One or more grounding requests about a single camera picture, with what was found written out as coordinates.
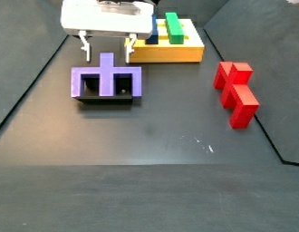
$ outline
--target purple block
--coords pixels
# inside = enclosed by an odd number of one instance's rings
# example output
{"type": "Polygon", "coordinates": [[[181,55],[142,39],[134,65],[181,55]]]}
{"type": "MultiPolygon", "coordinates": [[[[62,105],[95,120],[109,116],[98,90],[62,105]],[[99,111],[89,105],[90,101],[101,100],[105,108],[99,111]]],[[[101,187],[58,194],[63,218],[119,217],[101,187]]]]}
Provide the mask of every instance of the purple block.
{"type": "Polygon", "coordinates": [[[83,76],[98,75],[98,96],[114,96],[113,74],[131,74],[133,97],[141,97],[141,67],[114,67],[113,53],[99,54],[99,67],[71,68],[71,98],[83,95],[83,76]]]}

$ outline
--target dark gray table surface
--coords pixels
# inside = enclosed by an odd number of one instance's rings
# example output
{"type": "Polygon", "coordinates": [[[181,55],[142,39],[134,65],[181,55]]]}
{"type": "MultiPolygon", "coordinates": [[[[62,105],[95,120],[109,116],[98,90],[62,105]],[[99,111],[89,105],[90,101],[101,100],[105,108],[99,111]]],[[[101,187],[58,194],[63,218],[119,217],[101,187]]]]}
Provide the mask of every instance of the dark gray table surface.
{"type": "MultiPolygon", "coordinates": [[[[201,63],[141,64],[142,100],[123,105],[82,105],[70,97],[70,70],[87,66],[79,40],[70,37],[0,131],[0,164],[277,163],[253,120],[232,130],[213,78],[219,61],[205,34],[201,63]]],[[[93,61],[114,52],[119,38],[91,38],[93,61]]]]}

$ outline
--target toy block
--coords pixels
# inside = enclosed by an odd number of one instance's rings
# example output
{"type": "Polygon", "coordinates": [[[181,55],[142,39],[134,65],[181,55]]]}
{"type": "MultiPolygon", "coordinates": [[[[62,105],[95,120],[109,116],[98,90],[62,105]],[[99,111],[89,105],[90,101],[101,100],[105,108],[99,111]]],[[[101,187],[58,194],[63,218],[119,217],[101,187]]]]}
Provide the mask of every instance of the toy block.
{"type": "Polygon", "coordinates": [[[165,13],[166,32],[170,44],[183,44],[183,32],[174,12],[165,13]]]}
{"type": "Polygon", "coordinates": [[[233,129],[248,127],[260,106],[248,87],[252,73],[253,69],[248,63],[221,62],[217,66],[213,87],[222,90],[222,107],[234,109],[229,119],[233,129]]]}
{"type": "Polygon", "coordinates": [[[145,44],[158,44],[158,30],[157,30],[157,18],[155,15],[151,16],[151,36],[150,38],[145,41],[145,44]]]}
{"type": "Polygon", "coordinates": [[[85,102],[131,97],[141,97],[141,67],[114,67],[113,53],[99,54],[99,67],[71,68],[71,98],[85,102]],[[85,86],[94,91],[91,96],[85,96],[85,86]]]}
{"type": "Polygon", "coordinates": [[[189,19],[179,19],[185,40],[183,44],[170,44],[162,19],[157,19],[158,44],[145,44],[135,40],[130,63],[198,63],[202,58],[203,44],[189,19]]]}

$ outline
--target gray wall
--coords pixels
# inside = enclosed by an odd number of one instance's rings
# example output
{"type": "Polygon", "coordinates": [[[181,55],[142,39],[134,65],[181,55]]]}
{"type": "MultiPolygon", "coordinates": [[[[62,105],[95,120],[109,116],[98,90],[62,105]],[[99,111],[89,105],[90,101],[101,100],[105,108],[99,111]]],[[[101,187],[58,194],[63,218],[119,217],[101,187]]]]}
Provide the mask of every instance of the gray wall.
{"type": "Polygon", "coordinates": [[[0,1],[0,125],[61,45],[58,1],[0,1]]]}
{"type": "Polygon", "coordinates": [[[284,160],[299,163],[299,7],[229,0],[203,28],[224,60],[253,67],[257,118],[284,160]]]}
{"type": "Polygon", "coordinates": [[[195,26],[202,27],[226,2],[228,0],[161,0],[158,15],[161,18],[165,12],[175,12],[178,17],[191,19],[195,26]]]}

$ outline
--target green block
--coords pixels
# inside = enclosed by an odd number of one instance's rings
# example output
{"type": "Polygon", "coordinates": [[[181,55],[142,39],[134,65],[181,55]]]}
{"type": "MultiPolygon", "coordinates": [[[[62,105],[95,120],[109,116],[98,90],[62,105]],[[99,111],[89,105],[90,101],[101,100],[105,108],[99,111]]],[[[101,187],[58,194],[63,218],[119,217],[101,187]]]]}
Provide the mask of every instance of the green block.
{"type": "Polygon", "coordinates": [[[174,12],[165,13],[165,27],[170,44],[183,44],[183,32],[174,12]]]}

